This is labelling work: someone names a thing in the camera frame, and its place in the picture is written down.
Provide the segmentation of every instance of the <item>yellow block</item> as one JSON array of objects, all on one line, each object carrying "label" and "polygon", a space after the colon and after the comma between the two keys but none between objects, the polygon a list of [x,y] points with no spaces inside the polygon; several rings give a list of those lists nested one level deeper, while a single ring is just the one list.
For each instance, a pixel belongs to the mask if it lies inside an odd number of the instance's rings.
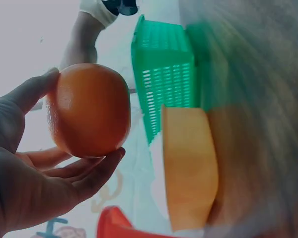
[{"label": "yellow block", "polygon": [[161,109],[167,206],[174,231],[201,229],[214,202],[218,165],[206,114]]}]

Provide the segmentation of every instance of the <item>person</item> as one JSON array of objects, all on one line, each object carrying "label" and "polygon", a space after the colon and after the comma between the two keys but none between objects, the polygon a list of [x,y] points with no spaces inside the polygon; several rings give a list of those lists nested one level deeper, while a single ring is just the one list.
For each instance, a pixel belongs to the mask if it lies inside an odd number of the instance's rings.
[{"label": "person", "polygon": [[[81,2],[60,69],[76,63],[96,63],[97,36],[116,20],[121,10],[119,4],[108,3]],[[125,155],[120,148],[103,160],[80,159],[54,168],[71,156],[58,148],[17,152],[25,127],[24,116],[56,86],[58,77],[59,70],[53,68],[0,98],[0,237],[67,213],[92,197]]]}]

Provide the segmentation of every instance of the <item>colorful drawing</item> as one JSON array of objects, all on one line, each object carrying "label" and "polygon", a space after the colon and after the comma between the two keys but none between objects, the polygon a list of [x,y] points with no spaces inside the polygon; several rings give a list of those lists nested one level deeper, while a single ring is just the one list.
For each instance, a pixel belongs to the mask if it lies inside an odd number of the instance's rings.
[{"label": "colorful drawing", "polygon": [[86,238],[84,229],[76,229],[74,227],[61,227],[54,234],[60,238]]},{"label": "colorful drawing", "polygon": [[91,211],[92,213],[101,213],[104,208],[104,205],[107,201],[113,200],[121,193],[123,189],[123,175],[119,170],[115,172],[117,176],[117,188],[116,190],[110,195],[110,190],[107,184],[105,184],[97,193],[100,197],[100,201],[97,202],[96,199],[92,200],[91,202]]},{"label": "colorful drawing", "polygon": [[74,227],[66,226],[57,229],[53,232],[54,223],[67,224],[68,221],[62,218],[54,218],[47,223],[46,232],[37,232],[31,238],[86,238],[86,231],[84,229],[76,229]]}]

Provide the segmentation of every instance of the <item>red plastic object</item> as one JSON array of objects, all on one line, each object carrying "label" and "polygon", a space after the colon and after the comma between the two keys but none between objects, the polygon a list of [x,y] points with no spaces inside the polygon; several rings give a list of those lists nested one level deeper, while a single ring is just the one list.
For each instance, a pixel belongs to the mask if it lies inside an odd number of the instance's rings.
[{"label": "red plastic object", "polygon": [[98,221],[97,238],[173,238],[137,231],[119,207],[106,207]]}]

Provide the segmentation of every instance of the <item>fingernail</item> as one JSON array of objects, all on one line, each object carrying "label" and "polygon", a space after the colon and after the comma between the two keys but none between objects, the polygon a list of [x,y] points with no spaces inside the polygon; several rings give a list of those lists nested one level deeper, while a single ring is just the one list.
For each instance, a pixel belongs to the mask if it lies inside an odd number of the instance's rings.
[{"label": "fingernail", "polygon": [[119,151],[119,153],[121,155],[121,158],[123,158],[125,156],[125,154],[126,154],[126,150],[123,147],[120,147],[118,149],[118,151]]}]

